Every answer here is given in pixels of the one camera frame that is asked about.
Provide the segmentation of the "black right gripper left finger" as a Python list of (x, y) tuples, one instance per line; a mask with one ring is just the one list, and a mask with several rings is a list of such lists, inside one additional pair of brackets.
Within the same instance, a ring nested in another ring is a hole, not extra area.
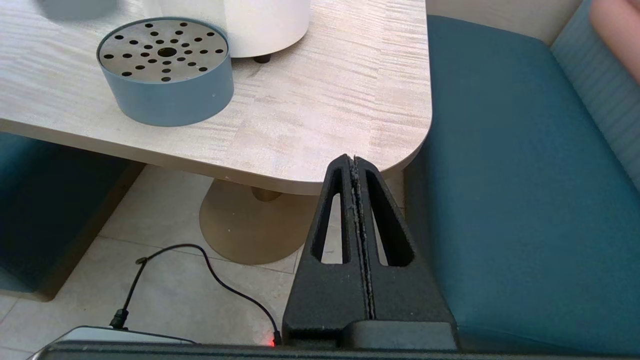
[[(286, 346), (336, 347), (344, 328), (370, 317), (354, 168), (354, 160), (345, 153), (327, 167), (282, 319)], [(340, 196), (342, 262), (324, 263), (336, 194)]]

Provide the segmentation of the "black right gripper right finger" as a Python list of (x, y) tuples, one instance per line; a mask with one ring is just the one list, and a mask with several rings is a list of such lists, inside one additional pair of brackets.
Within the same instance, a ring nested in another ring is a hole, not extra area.
[(372, 162), (355, 157), (354, 179), (368, 317), (453, 323), (454, 316), (382, 174)]

